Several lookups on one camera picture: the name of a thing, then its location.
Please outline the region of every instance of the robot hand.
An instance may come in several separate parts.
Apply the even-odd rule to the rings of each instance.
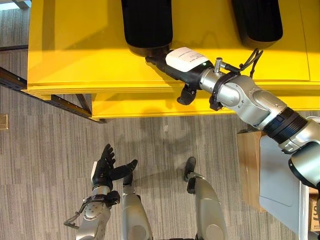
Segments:
[[[210,93],[211,109],[231,109],[247,124],[266,132],[284,153],[292,155],[289,167],[294,175],[303,184],[320,190],[320,124],[306,120],[254,83],[252,76],[262,53],[255,49],[239,68],[223,62],[221,57],[213,65],[205,56],[187,47],[171,50],[163,56],[147,56],[145,60],[185,83],[177,99],[180,104],[191,104],[197,90]],[[250,76],[241,75],[250,65]]]
[[[95,161],[91,172],[92,196],[83,199],[82,206],[64,225],[78,229],[76,240],[103,240],[107,222],[111,216],[110,209],[120,202],[120,195],[112,191],[113,181],[130,175],[138,164],[133,160],[127,165],[114,168],[114,152],[110,144],[103,150],[100,160]],[[83,213],[80,226],[74,221]]]

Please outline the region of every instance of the yellow surface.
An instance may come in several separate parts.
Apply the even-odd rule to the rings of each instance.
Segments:
[[[320,81],[320,1],[300,0],[311,81]]]
[[[254,73],[255,81],[271,88],[278,81],[310,81],[299,1],[280,0],[279,5],[283,37],[266,49]],[[240,43],[231,0],[173,0],[172,18],[172,48],[186,46],[212,61],[222,57],[235,66],[251,54]],[[150,88],[172,92],[180,86],[130,52],[120,0],[32,2],[29,93],[146,92]]]
[[[320,85],[313,90],[271,90],[276,96],[296,111],[320,110]],[[158,93],[97,93],[92,95],[93,118],[157,117],[230,114],[223,108],[209,108],[209,93],[199,91],[192,104],[177,103],[180,91]]]

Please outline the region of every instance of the white sticker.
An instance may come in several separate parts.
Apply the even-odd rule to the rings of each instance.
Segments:
[[[91,183],[93,182],[92,181],[92,178],[94,177],[94,175],[95,175],[95,171],[96,171],[96,168],[97,168],[97,161],[94,161],[93,162],[93,167],[92,167],[92,171],[91,171]]]
[[[185,73],[208,61],[208,58],[190,48],[180,47],[170,52],[165,61],[170,67]]]

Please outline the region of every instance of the cable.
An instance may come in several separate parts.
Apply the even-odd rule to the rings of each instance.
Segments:
[[[264,51],[263,50],[259,51],[258,48],[253,50],[253,52],[251,53],[250,57],[245,61],[245,63],[239,65],[239,67],[240,67],[239,72],[242,72],[247,67],[249,67],[251,64],[253,64],[252,65],[252,69],[250,71],[250,78],[253,78],[253,75],[254,75],[254,72],[255,72],[255,67],[257,65],[257,62],[258,62],[259,58],[261,57],[261,55],[263,53],[264,53]]]

